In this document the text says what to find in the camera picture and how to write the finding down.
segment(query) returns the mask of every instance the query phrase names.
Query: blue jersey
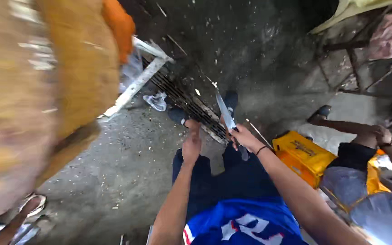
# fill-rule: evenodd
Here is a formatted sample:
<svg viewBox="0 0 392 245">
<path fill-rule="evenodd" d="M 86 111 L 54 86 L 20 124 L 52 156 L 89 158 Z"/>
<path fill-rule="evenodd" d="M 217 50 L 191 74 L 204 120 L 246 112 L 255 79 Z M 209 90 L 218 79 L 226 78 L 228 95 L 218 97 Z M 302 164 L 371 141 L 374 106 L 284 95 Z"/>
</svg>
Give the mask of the blue jersey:
<svg viewBox="0 0 392 245">
<path fill-rule="evenodd" d="M 183 232 L 187 245 L 306 245 L 281 197 L 230 199 L 193 216 Z"/>
</svg>

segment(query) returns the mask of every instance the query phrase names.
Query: knife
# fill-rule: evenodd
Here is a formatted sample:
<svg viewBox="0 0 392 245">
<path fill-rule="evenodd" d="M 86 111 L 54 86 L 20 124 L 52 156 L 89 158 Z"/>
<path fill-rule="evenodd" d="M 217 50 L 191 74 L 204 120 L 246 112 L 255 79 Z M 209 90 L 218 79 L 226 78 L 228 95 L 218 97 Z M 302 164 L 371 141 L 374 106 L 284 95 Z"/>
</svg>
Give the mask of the knife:
<svg viewBox="0 0 392 245">
<path fill-rule="evenodd" d="M 219 108 L 221 109 L 220 112 L 223 115 L 223 119 L 225 120 L 225 124 L 228 130 L 233 129 L 239 132 L 237 125 L 235 124 L 234 119 L 231 117 L 231 114 L 229 114 L 228 108 L 226 107 L 225 102 L 223 102 L 219 91 L 216 91 L 216 100 Z M 249 153 L 247 152 L 247 149 L 240 145 L 236 138 L 234 138 L 234 142 L 236 143 L 238 150 L 241 152 L 241 159 L 243 159 L 243 161 L 247 161 L 249 159 Z"/>
</svg>

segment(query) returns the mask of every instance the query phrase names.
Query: hand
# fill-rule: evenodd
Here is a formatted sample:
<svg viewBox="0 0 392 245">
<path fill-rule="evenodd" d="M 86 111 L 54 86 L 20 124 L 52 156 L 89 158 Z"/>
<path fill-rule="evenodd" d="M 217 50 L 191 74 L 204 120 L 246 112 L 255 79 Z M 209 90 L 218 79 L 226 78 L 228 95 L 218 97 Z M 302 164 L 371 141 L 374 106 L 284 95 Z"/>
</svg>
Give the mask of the hand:
<svg viewBox="0 0 392 245">
<path fill-rule="evenodd" d="M 377 130 L 375 131 L 376 139 L 378 141 L 378 145 L 391 143 L 392 134 L 391 132 L 381 125 L 377 125 Z"/>
<path fill-rule="evenodd" d="M 199 136 L 189 136 L 182 145 L 184 165 L 194 167 L 199 157 L 202 141 Z"/>
<path fill-rule="evenodd" d="M 238 143 L 246 147 L 251 153 L 257 153 L 261 147 L 265 146 L 245 126 L 237 124 L 237 129 L 239 132 L 229 130 L 229 133 L 232 134 L 232 142 L 235 142 L 234 139 L 237 139 Z M 235 150 L 238 150 L 236 143 L 233 143 L 233 146 Z"/>
</svg>

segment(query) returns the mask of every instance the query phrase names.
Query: metal grate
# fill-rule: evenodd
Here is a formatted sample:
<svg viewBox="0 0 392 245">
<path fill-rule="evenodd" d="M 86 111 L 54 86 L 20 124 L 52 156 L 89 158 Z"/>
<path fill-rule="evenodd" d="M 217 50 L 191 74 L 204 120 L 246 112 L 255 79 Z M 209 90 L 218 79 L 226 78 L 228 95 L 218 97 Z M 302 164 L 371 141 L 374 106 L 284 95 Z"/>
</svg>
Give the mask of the metal grate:
<svg viewBox="0 0 392 245">
<path fill-rule="evenodd" d="M 148 65 L 149 61 L 143 58 L 143 67 Z M 215 140 L 221 143 L 227 142 L 225 128 L 220 124 L 219 118 L 214 115 L 213 112 L 207 112 L 209 109 L 207 109 L 207 107 L 202 102 L 199 101 L 199 103 L 196 103 L 192 96 L 178 88 L 176 84 L 168 78 L 167 75 L 162 73 L 161 70 L 155 73 L 150 81 L 161 91 L 166 92 L 167 97 L 170 98 L 178 107 L 182 108 L 191 118 L 201 122 L 206 127 L 206 129 L 208 129 L 208 133 L 210 133 L 209 131 L 212 131 L 217 137 L 219 137 L 219 139 L 214 137 Z"/>
</svg>

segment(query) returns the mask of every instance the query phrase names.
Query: dark sneaker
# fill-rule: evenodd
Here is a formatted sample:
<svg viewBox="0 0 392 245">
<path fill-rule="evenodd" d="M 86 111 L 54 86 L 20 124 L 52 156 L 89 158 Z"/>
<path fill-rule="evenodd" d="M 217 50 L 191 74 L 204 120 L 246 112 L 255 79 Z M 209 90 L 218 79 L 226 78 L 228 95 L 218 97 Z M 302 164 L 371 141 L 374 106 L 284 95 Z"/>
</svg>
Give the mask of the dark sneaker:
<svg viewBox="0 0 392 245">
<path fill-rule="evenodd" d="M 308 123 L 313 123 L 318 116 L 323 117 L 324 119 L 328 118 L 329 113 L 331 112 L 332 106 L 324 105 L 320 107 L 317 111 L 315 111 L 306 121 Z"/>
<path fill-rule="evenodd" d="M 234 110 L 238 105 L 237 92 L 235 91 L 226 92 L 226 96 L 225 99 L 223 99 L 223 102 L 225 102 L 225 105 L 228 108 L 228 111 L 230 111 L 231 116 L 234 117 Z"/>
<path fill-rule="evenodd" d="M 184 125 L 186 120 L 190 119 L 183 109 L 177 107 L 170 109 L 167 114 L 169 115 L 169 118 L 176 124 Z"/>
</svg>

